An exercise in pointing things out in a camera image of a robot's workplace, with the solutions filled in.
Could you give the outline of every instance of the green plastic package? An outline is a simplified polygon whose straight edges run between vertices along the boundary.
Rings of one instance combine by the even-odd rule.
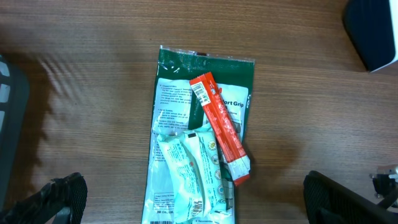
[[[148,161],[147,187],[142,212],[144,224],[172,224],[174,222],[174,193],[169,168],[159,148],[157,136],[178,135],[208,123],[189,80],[212,72],[235,125],[240,140],[244,138],[248,120],[254,60],[223,57],[194,51],[160,46],[155,79],[154,106]],[[227,211],[212,213],[192,223],[235,223],[234,185],[228,166],[219,151],[221,178]]]

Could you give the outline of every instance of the navy blue object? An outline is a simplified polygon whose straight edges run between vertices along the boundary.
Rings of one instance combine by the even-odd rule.
[[[28,97],[26,76],[0,56],[0,210],[6,198]]]
[[[374,72],[394,63],[397,55],[396,0],[350,0],[343,23],[365,67]]]

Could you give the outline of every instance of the wood grain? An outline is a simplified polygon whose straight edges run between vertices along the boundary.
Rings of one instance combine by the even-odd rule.
[[[26,72],[8,205],[81,172],[83,223],[140,223],[159,45],[256,59],[240,223],[308,223],[318,170],[376,201],[368,173],[398,163],[398,66],[368,74],[346,0],[3,0],[0,54]]]

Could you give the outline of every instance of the circular icon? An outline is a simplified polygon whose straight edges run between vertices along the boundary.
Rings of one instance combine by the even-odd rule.
[[[208,147],[209,147],[210,150],[216,150],[217,144],[216,144],[215,141],[210,141],[209,144],[208,144]]]
[[[224,188],[223,188],[222,185],[218,186],[217,191],[218,191],[218,193],[219,193],[220,195],[224,195]]]
[[[214,165],[218,165],[220,162],[218,161],[218,155],[214,155],[211,157],[211,161],[214,163]]]
[[[221,180],[221,172],[220,172],[220,170],[216,170],[215,177],[217,178],[217,180]]]

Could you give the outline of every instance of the black object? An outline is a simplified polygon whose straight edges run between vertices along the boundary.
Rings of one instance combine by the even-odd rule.
[[[304,180],[304,199],[310,224],[393,224],[398,216],[386,209],[398,198],[394,189],[378,205],[316,171]]]
[[[370,72],[398,60],[396,0],[350,0],[343,23]]]
[[[0,210],[6,197],[28,97],[26,76],[0,55]]]
[[[53,179],[39,192],[0,213],[0,224],[79,224],[86,207],[87,186],[80,173]]]

